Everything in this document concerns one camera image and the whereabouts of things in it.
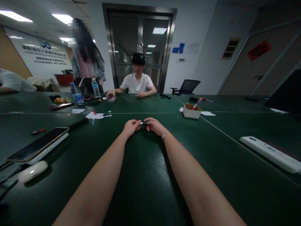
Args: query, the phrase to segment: person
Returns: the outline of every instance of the person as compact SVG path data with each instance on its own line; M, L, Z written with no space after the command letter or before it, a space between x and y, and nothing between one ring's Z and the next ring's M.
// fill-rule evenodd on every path
M145 57L141 53L134 53L132 56L132 65L134 73L127 75L120 88L112 89L107 92L107 98L110 98L110 95L115 96L116 93L122 93L123 90L129 89L129 93L135 93L137 98L143 98L146 96L151 96L157 93L151 78L143 74L142 71L145 67Z
M194 225L245 225L197 160L158 120L146 118L147 131L162 137L172 171ZM87 174L53 225L102 225L116 188L125 143L140 129L129 120L122 133Z
M72 22L72 33L76 44L72 45L72 69L74 83L81 84L84 93L93 93L92 78L96 78L99 83L99 90L102 93L102 84L106 81L104 74L104 60L96 47L93 39L84 23L75 18Z
M0 93L34 92L35 88L14 72L0 68Z

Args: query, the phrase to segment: office chair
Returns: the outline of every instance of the office chair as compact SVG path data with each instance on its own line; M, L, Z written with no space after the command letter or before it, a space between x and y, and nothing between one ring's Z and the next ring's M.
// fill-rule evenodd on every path
M176 90L177 88L171 88L172 94L180 95L180 94L193 94L194 89L200 84L201 81L185 79L180 90Z

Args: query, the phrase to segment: gray cardigan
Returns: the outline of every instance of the gray cardigan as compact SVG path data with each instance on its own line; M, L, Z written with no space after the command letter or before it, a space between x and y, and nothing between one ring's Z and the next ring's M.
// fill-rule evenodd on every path
M77 57L77 47L72 46L72 69L73 76L79 78L81 75L81 68L79 66L78 57ZM103 61L98 52L96 52L96 64L91 63L92 76L98 78L99 81L106 81L106 76L104 75L104 65Z

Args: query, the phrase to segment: water bottle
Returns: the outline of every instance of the water bottle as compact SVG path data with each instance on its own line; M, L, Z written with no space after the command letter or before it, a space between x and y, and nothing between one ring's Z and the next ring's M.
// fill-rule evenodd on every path
M94 91L94 96L96 98L100 98L100 91L99 91L99 87L98 87L98 82L95 80L95 78L92 78L92 88Z
M81 93L80 89L74 83L70 83L70 89L71 89L71 93L72 93L72 95L74 97L74 100L78 104L83 103L84 99L82 97L82 93Z

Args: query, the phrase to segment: silver bracelet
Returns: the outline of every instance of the silver bracelet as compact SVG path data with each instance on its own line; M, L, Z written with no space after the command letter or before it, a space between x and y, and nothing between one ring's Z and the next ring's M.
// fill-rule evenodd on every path
M163 138L164 138L164 136L165 136L168 132L170 132L170 131L167 130L167 131L163 134L162 142L164 142Z

